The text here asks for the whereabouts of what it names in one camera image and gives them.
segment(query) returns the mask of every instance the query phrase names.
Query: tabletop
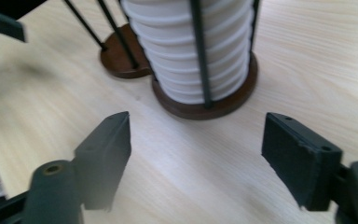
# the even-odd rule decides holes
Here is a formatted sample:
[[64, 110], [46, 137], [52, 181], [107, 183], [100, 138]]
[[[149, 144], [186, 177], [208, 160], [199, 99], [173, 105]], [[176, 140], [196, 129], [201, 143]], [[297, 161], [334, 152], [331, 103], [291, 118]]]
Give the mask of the tabletop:
[[[74, 2], [97, 34], [111, 33], [95, 1]], [[115, 1], [117, 23], [126, 23]], [[179, 119], [151, 77], [111, 77], [63, 1], [21, 18], [28, 43], [0, 35], [0, 181], [8, 197], [38, 166], [71, 160], [107, 116], [129, 111], [132, 154], [111, 212], [86, 223], [334, 223], [336, 206], [297, 207], [261, 156], [267, 112], [299, 120], [358, 161], [358, 1], [263, 0], [255, 35], [259, 78], [220, 119]]]

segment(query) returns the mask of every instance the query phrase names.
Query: round wooden base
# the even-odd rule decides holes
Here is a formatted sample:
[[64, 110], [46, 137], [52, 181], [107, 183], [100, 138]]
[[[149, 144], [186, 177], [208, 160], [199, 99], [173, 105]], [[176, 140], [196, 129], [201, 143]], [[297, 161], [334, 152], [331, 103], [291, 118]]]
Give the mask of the round wooden base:
[[254, 54], [251, 53], [248, 77], [242, 86], [228, 97], [213, 102], [212, 108], [209, 109], [206, 109], [204, 105], [185, 105], [174, 101], [165, 94], [156, 79], [152, 81], [152, 87], [162, 107], [173, 113], [175, 116], [183, 119], [216, 119], [229, 114], [245, 103], [255, 88], [257, 73], [257, 59]]
[[115, 33], [112, 33], [105, 41], [107, 50], [102, 50], [100, 59], [103, 66], [115, 77], [121, 78], [137, 78], [153, 74], [150, 69], [144, 49], [138, 42], [138, 39], [128, 24], [119, 28], [124, 35], [127, 44], [130, 47], [135, 60], [139, 64], [137, 68], [132, 68], [126, 52], [121, 46]]

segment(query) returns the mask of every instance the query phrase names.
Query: light wood grain surface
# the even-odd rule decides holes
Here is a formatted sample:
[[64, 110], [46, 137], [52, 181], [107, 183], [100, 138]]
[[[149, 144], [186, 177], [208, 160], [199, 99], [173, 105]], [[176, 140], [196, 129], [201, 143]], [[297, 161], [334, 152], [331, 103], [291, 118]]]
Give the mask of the light wood grain surface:
[[[75, 1], [100, 37], [95, 1]], [[115, 2], [109, 6], [119, 24]], [[28, 41], [0, 36], [0, 180], [26, 191], [45, 162], [71, 160], [108, 115], [131, 114], [132, 155], [110, 213], [86, 223], [333, 223], [301, 211], [261, 157], [267, 112], [306, 124], [358, 161], [358, 1], [263, 0], [254, 94], [221, 119], [192, 121], [158, 104], [150, 77], [111, 78], [69, 9], [49, 0], [21, 21]]]

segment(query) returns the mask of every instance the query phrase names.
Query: wooden base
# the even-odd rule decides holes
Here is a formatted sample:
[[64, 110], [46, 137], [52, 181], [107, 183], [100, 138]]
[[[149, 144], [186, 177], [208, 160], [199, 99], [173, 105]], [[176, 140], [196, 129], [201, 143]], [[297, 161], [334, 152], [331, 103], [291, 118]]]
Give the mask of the wooden base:
[[147, 60], [144, 49], [138, 42], [138, 39], [128, 24], [119, 28], [124, 35], [131, 52], [139, 66], [132, 68], [130, 60], [126, 52], [122, 48], [115, 33], [112, 33], [105, 41], [107, 50], [102, 50], [100, 59], [103, 66], [114, 76], [121, 78], [137, 78], [153, 74], [150, 68], [149, 61]]
[[210, 109], [206, 109], [204, 105], [185, 105], [174, 101], [165, 94], [156, 79], [152, 81], [152, 87], [162, 107], [175, 116], [183, 119], [216, 119], [229, 114], [245, 103], [255, 88], [257, 73], [257, 59], [252, 53], [251, 61], [249, 62], [249, 73], [245, 82], [237, 91], [228, 97], [213, 102], [213, 107]]

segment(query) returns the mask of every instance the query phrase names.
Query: black metal rod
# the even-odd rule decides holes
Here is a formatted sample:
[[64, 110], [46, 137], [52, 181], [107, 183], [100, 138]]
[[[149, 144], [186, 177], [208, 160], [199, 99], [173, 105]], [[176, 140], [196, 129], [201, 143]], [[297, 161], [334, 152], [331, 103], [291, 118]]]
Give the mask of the black metal rod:
[[127, 54], [127, 57], [130, 60], [132, 68], [137, 68], [139, 64], [136, 62], [135, 57], [133, 56], [129, 45], [127, 44], [127, 41], [124, 39], [123, 34], [121, 33], [120, 29], [117, 28], [116, 23], [112, 17], [112, 15], [109, 12], [109, 9], [107, 8], [104, 0], [98, 0], [98, 3], [101, 6], [101, 9], [103, 10], [103, 13], [105, 14], [106, 18], [108, 19], [110, 25], [112, 26], [113, 30], [115, 31], [118, 41], [120, 41], [121, 46], [123, 47], [124, 51]]
[[70, 0], [63, 0], [66, 5], [71, 8], [72, 12], [75, 14], [75, 16], [80, 20], [80, 22], [83, 24], [83, 26], [86, 28], [86, 30], [89, 32], [89, 34], [92, 36], [92, 38], [97, 42], [97, 44], [101, 47], [101, 50], [107, 50], [106, 45], [101, 42], [101, 40], [98, 38], [98, 36], [91, 30], [90, 26], [86, 23], [86, 21], [83, 19], [83, 17], [80, 15], [80, 13], [77, 11], [75, 6], [71, 3]]
[[254, 38], [255, 38], [255, 26], [257, 24], [257, 14], [258, 14], [258, 6], [260, 5], [259, 0], [255, 0], [253, 4], [253, 9], [255, 11], [254, 20], [252, 22], [252, 36], [251, 36], [251, 51], [253, 50], [254, 46]]
[[196, 37], [197, 53], [199, 55], [200, 76], [202, 82], [204, 107], [208, 109], [213, 106], [213, 102], [211, 99], [211, 88], [209, 83], [205, 41], [203, 36], [203, 24], [202, 24], [200, 0], [189, 0], [189, 2], [191, 7], [191, 15], [193, 17], [193, 28], [194, 28], [194, 36]]

